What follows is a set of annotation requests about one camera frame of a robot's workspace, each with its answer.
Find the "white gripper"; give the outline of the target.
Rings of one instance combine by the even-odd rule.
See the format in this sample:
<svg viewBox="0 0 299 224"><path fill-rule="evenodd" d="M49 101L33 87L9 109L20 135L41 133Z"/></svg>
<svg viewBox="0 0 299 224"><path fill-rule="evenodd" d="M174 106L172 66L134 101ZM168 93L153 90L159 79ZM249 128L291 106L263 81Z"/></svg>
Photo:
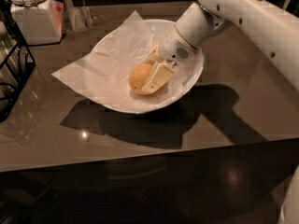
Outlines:
<svg viewBox="0 0 299 224"><path fill-rule="evenodd" d="M196 55L197 49L186 42L173 26L160 40L159 46L155 46L143 60L153 67L141 90L146 94L155 93L174 75L174 68L164 60L186 63Z"/></svg>

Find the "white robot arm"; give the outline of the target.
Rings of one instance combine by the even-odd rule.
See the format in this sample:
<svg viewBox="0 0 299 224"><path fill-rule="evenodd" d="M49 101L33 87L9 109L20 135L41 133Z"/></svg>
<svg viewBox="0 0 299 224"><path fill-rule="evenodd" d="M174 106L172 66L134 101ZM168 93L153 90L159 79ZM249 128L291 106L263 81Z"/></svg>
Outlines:
<svg viewBox="0 0 299 224"><path fill-rule="evenodd" d="M199 0L206 20L228 21L256 44L278 71L298 84L298 20L264 0ZM175 162L193 161L195 179L178 194L182 224L298 224L298 199L277 202L271 189L298 164L298 141L269 141L233 110L237 95L223 85L192 90L187 111L204 116L232 147L185 152Z"/></svg>

